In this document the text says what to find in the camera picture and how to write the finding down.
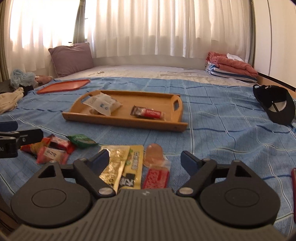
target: snack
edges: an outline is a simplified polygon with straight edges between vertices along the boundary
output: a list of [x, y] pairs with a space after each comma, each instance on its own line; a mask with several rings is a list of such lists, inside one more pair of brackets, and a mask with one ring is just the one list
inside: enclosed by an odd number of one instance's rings
[[158, 144], [150, 144], [147, 146], [144, 156], [144, 166], [152, 167], [152, 166], [162, 166], [164, 162], [163, 157], [163, 149]]
[[50, 144], [50, 138], [44, 137], [41, 142], [28, 144], [20, 147], [20, 150], [33, 154], [34, 157], [37, 158], [37, 155], [40, 151], [41, 147], [48, 147]]
[[65, 150], [68, 154], [71, 154], [75, 150], [75, 145], [72, 144], [68, 140], [61, 139], [59, 137], [56, 137], [55, 135], [50, 135], [50, 147], [56, 148], [59, 150]]
[[57, 150], [49, 147], [41, 147], [37, 157], [38, 164], [44, 164], [49, 161], [57, 161], [59, 164], [66, 164], [69, 154], [63, 150]]
[[99, 177], [117, 192], [121, 175], [130, 151], [130, 146], [106, 145], [101, 146], [100, 151], [103, 149], [106, 149], [109, 152], [109, 165]]
[[119, 188], [141, 189], [143, 155], [144, 147], [142, 145], [131, 146], [119, 182]]
[[75, 136], [68, 136], [67, 137], [75, 146], [79, 148], [87, 148], [90, 146], [96, 146], [98, 143], [93, 141], [92, 139], [88, 138], [86, 135], [75, 135]]
[[84, 101], [83, 104], [88, 105], [98, 113], [107, 116], [110, 116], [113, 111], [122, 106], [122, 104], [116, 99], [104, 93], [91, 96], [86, 101]]
[[161, 111], [148, 109], [145, 107], [139, 107], [139, 106], [133, 106], [131, 109], [131, 115], [136, 117], [143, 117], [143, 118], [149, 118], [149, 119], [158, 119], [158, 120], [164, 120], [164, 113]]
[[166, 188], [170, 171], [166, 167], [149, 168], [143, 189]]

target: red blanket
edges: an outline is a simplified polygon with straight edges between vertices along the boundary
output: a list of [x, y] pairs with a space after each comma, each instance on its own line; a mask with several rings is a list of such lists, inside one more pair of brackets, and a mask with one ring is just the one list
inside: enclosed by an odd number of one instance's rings
[[254, 68], [248, 63], [229, 59], [226, 55], [223, 54], [209, 52], [207, 61], [210, 61], [212, 64], [215, 64], [217, 68], [224, 71], [247, 75], [254, 78], [258, 76], [258, 72], [254, 70]]

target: checkered blue sheet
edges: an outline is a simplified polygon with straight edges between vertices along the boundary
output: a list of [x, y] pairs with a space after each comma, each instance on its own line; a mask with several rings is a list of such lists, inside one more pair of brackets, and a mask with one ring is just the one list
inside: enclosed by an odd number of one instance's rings
[[[184, 103], [183, 133], [126, 129], [68, 122], [62, 117], [82, 94], [97, 89], [177, 93]], [[181, 167], [180, 154], [188, 150], [198, 158], [212, 158], [229, 164], [240, 159], [252, 168], [280, 196], [281, 208], [275, 227], [289, 234], [294, 227], [291, 170], [296, 161], [296, 137], [291, 127], [271, 122], [253, 96], [251, 87], [219, 86], [187, 80], [144, 78], [91, 78], [71, 92], [37, 95], [31, 91], [0, 121], [16, 120], [19, 130], [41, 128], [44, 135], [85, 134], [100, 144], [144, 145], [158, 143], [172, 162], [169, 186], [176, 190], [189, 175]], [[76, 150], [69, 158], [91, 157], [98, 147]], [[12, 195], [40, 168], [29, 154], [19, 151], [13, 159], [0, 159], [0, 193], [9, 202]]]

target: pillow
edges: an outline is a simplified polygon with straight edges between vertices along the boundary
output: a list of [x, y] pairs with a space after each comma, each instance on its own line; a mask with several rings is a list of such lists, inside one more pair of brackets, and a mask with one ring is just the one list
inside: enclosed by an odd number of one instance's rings
[[48, 51], [52, 56], [58, 77], [65, 77], [94, 67], [89, 43], [57, 46], [48, 49]]

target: screw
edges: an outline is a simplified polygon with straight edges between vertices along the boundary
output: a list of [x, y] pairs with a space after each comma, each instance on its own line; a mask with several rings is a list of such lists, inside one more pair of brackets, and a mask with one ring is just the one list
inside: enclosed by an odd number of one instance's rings
[[193, 189], [192, 188], [180, 188], [179, 189], [179, 193], [183, 194], [183, 195], [190, 195], [193, 193]]
[[113, 193], [113, 189], [112, 188], [100, 188], [99, 193], [101, 195], [110, 195], [111, 193]]

